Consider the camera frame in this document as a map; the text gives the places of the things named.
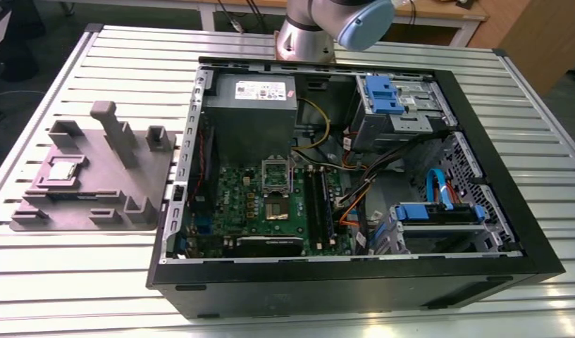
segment connector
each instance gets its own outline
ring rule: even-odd
[[[234,26],[238,33],[243,34],[246,32],[246,30],[242,27],[242,24],[238,21],[235,21],[234,19],[231,20],[231,25]]]

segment sticker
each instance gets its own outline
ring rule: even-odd
[[[235,85],[235,99],[286,101],[286,83],[239,81]]]
[[[350,151],[352,146],[352,140],[344,137],[344,150]]]
[[[415,100],[410,97],[399,97],[400,104],[415,104]]]
[[[367,238],[364,238],[362,233],[356,233],[356,242],[359,242],[360,246],[364,247],[367,244]]]

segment wooden desk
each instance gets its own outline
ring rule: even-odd
[[[212,13],[222,10],[218,5],[218,0],[188,0],[184,2],[210,4],[211,8],[200,8],[199,10],[204,30],[215,30]],[[288,0],[256,0],[256,5],[262,13],[284,15],[287,2]],[[223,3],[228,11],[250,12],[246,0],[223,0]],[[415,0],[415,8],[416,25],[454,27],[458,29],[450,42],[450,46],[453,47],[467,46],[469,40],[473,38],[481,22],[489,19],[489,15],[478,3],[475,3],[471,10],[466,10],[458,7],[454,2]],[[411,19],[411,4],[398,7],[395,14],[394,23],[407,24]]]
[[[246,0],[222,0],[230,12],[251,13]],[[123,6],[161,7],[194,9],[200,12],[202,30],[215,31],[215,12],[223,11],[218,0],[72,0],[89,4],[108,4]],[[286,15],[288,0],[255,0],[259,10],[270,15]],[[489,18],[485,9],[475,3],[469,11],[454,2],[438,0],[415,0],[416,25],[454,27],[457,33],[450,46],[465,47],[473,38],[482,21]],[[398,7],[394,23],[407,24],[411,18],[411,4]]]

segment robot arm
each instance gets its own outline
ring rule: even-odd
[[[278,58],[331,62],[334,40],[346,49],[370,48],[394,20],[390,0],[290,0],[276,41]]]

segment aluminum table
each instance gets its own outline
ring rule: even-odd
[[[455,73],[567,270],[542,284],[443,311],[187,320],[144,287],[153,232],[11,231],[56,119],[101,128],[91,102],[111,100],[133,130],[181,132],[198,57],[272,58],[272,45],[266,35],[89,26],[0,169],[0,334],[575,337],[575,145],[509,58],[490,50],[382,43],[363,53],[338,46],[336,56]]]

